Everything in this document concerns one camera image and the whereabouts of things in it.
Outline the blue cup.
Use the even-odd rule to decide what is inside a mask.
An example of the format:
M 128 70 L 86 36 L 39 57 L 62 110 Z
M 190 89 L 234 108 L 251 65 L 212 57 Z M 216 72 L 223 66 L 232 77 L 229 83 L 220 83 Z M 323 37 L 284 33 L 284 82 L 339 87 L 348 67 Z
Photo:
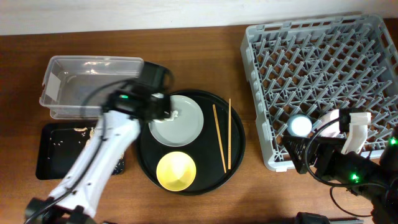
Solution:
M 291 136 L 306 137 L 312 130 L 312 122 L 302 114 L 291 116 L 287 121 L 287 131 Z

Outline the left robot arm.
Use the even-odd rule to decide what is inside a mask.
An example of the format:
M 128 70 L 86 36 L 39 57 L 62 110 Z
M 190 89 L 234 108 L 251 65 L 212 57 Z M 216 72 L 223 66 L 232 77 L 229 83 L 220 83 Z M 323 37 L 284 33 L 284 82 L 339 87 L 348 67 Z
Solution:
M 33 198 L 26 223 L 94 223 L 96 209 L 114 168 L 139 137 L 142 124 L 172 115 L 172 72 L 144 62 L 138 77 L 116 81 L 101 105 L 94 135 L 46 200 Z

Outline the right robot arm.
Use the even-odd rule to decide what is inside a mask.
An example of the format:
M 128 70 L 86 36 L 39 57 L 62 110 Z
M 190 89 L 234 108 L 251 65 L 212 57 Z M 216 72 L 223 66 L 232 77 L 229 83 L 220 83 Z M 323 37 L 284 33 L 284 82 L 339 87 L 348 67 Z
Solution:
M 355 152 L 343 154 L 341 138 L 284 136 L 282 143 L 299 174 L 313 165 L 315 180 L 368 199 L 375 223 L 397 223 L 397 128 L 378 164 Z

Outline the food scraps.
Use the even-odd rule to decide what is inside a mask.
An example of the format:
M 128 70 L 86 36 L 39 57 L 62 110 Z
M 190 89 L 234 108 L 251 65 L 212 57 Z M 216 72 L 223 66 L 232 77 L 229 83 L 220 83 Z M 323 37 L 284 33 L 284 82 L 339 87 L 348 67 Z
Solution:
M 90 143 L 90 140 L 95 133 L 95 128 L 84 127 L 84 128 L 74 128 L 73 130 L 80 133 L 83 138 L 88 137 L 88 139 L 83 139 L 79 141 L 80 144 L 84 144 L 83 147 L 87 146 Z M 125 158 L 123 154 L 113 170 L 113 175 L 121 174 L 122 172 L 124 172 L 124 170 L 125 170 Z

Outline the yellow bowl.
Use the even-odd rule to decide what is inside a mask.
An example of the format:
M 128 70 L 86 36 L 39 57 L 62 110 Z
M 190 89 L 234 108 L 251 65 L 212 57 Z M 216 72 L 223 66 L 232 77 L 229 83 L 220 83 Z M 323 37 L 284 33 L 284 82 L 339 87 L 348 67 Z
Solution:
M 179 151 L 163 156 L 156 167 L 159 184 L 172 192 L 187 189 L 195 180 L 196 174 L 194 160 L 188 154 Z

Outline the white tissue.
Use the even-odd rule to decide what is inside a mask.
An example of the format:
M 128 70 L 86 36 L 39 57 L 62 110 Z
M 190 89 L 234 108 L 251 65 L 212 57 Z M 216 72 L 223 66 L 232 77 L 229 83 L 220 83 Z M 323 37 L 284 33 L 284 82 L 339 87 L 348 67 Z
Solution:
M 156 123 L 164 123 L 164 122 L 168 122 L 168 121 L 173 121 L 177 117 L 178 117 L 178 111 L 177 110 L 173 110 L 173 111 L 171 111 L 169 118 L 155 119 L 154 122 L 156 122 Z

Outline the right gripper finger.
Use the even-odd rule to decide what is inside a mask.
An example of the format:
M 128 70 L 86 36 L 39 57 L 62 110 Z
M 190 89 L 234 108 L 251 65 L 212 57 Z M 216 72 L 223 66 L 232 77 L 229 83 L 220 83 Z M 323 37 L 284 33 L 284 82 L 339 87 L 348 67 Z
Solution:
M 331 144 L 344 146 L 346 139 L 343 138 L 329 138 L 329 137 L 316 137 L 312 144 Z
M 299 174 L 306 174 L 308 171 L 304 164 L 304 156 L 307 156 L 307 162 L 309 165 L 313 165 L 316 160 L 317 144 L 315 141 L 312 142 L 308 152 L 305 153 L 305 149 L 309 142 L 310 138 L 297 136 L 286 135 L 282 138 L 282 144 L 289 153 L 290 159 Z

